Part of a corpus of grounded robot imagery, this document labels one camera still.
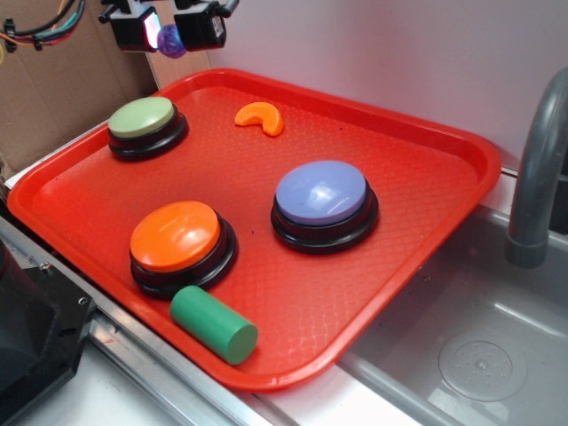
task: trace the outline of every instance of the orange slice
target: orange slice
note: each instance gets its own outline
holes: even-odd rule
[[[284,120],[280,111],[268,102],[253,102],[244,106],[235,115],[234,123],[238,126],[262,124],[263,132],[269,136],[278,136],[284,130]]]

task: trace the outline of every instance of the red tray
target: red tray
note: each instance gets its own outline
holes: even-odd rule
[[[121,162],[106,125],[29,172],[10,211],[189,359],[225,385],[271,391],[329,367],[496,182],[501,163],[484,139],[234,70],[212,70],[156,95],[171,99],[191,130],[172,151]],[[277,138],[236,127],[249,102],[273,103]],[[357,247],[311,256],[284,247],[270,221],[280,179],[306,162],[357,167],[380,202],[380,222]],[[130,276],[138,222],[173,201],[204,201],[228,220],[236,265],[211,294],[253,321],[253,354],[231,367],[144,296]]]

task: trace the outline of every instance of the white wall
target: white wall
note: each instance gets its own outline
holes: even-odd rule
[[[514,169],[568,67],[568,0],[241,0],[226,26],[213,67],[473,131]]]

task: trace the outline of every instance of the stainless steel sink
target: stainless steel sink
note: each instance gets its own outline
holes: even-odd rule
[[[503,255],[508,217],[480,207],[340,361],[423,424],[568,422],[568,240],[546,263]]]

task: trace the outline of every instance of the faucet spout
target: faucet spout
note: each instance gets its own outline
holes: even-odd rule
[[[556,224],[557,230],[568,229],[567,148],[565,68],[554,76],[542,95],[523,152],[505,246],[505,257],[512,264],[534,268],[544,262],[551,217],[554,222],[564,219],[563,225]]]

